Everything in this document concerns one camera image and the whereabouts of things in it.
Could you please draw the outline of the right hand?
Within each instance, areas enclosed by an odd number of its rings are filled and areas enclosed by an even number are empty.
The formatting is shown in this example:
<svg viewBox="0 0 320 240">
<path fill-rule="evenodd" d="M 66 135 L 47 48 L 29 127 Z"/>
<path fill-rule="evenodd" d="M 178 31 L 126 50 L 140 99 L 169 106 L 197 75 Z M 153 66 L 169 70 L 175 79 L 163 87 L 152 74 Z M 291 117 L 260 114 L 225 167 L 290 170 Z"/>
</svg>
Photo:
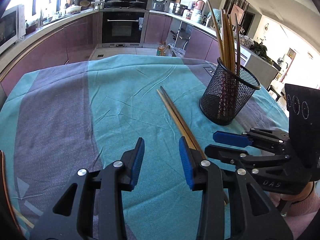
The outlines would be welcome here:
<svg viewBox="0 0 320 240">
<path fill-rule="evenodd" d="M 313 192 L 314 182 L 309 182 L 301 193 L 297 195 L 280 194 L 280 193 L 269 193 L 269 197 L 278 209 L 278 211 L 284 215 L 288 212 L 290 206 L 294 203 L 299 203 L 308 198 Z"/>
</svg>

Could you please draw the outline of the pink right sleeve forearm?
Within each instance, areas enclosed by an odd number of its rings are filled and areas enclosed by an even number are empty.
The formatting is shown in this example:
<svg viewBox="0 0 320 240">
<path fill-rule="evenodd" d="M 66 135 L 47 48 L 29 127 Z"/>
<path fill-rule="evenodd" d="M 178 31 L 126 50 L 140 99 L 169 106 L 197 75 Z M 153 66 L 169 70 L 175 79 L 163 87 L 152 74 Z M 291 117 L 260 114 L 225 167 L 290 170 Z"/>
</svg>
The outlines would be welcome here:
<svg viewBox="0 0 320 240">
<path fill-rule="evenodd" d="M 312 193 L 305 200 L 293 202 L 290 205 L 285 221 L 293 234 L 293 239 L 298 239 L 302 235 L 315 218 L 318 210 L 319 195 L 317 193 Z"/>
</svg>

